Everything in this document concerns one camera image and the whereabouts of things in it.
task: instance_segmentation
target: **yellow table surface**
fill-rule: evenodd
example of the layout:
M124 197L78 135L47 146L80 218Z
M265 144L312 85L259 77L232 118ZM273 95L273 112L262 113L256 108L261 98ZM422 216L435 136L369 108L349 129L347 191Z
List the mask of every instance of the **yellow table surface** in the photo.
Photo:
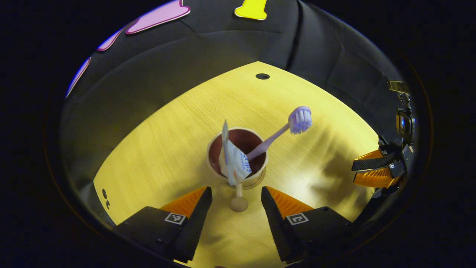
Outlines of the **yellow table surface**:
M258 73L270 78L260 80ZM231 211L234 190L213 176L206 164L207 145L225 119L229 127L254 129L267 138L301 105L311 108L314 125L300 135L286 132L273 143L266 177L244 191L248 210ZM210 186L213 202L187 266L284 267L261 204L261 188L271 186L314 208L329 206L354 221L373 189L353 184L352 162L378 149L377 141L372 128L331 94L254 62L206 81L156 111L112 151L94 186L116 224L145 206L160 208Z

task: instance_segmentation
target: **toothbrush handle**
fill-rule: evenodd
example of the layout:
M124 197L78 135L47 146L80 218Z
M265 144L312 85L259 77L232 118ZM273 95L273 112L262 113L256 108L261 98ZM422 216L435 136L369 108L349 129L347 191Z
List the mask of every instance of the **toothbrush handle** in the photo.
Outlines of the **toothbrush handle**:
M281 134L286 132L286 130L289 129L289 123L284 125L280 130L276 131L271 137L260 143L258 146L256 146L253 151L251 151L249 154L246 155L246 158L248 158L248 161L253 160L255 157L258 155L266 152L268 148L271 146L271 143L273 143L274 140L276 140Z

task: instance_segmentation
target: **camera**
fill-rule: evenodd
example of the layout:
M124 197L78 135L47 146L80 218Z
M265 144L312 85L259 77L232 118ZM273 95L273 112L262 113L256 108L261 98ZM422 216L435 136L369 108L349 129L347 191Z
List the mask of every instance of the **camera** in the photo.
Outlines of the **camera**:
M402 108L397 108L397 133L403 137L406 144L412 144L416 122L410 106L410 90L407 84L401 81L388 81L388 88L397 92L402 103Z

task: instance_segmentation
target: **purple toothbrush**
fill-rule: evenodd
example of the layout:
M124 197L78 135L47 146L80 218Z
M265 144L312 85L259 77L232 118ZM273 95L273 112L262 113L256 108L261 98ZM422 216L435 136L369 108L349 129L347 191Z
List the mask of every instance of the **purple toothbrush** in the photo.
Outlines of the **purple toothbrush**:
M258 155L266 152L274 140L281 134L290 130L292 134L301 134L312 126L311 109L307 106L300 106L296 108L288 117L288 123L278 130L274 135L260 143L253 151L246 155L248 161L253 160Z

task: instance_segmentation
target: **round wooden knob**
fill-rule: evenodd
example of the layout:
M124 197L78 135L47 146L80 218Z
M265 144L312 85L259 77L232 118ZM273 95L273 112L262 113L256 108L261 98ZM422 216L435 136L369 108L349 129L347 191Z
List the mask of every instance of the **round wooden knob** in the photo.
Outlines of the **round wooden knob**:
M235 197L231 200L230 208L235 212L243 212L248 208L248 201L244 197Z

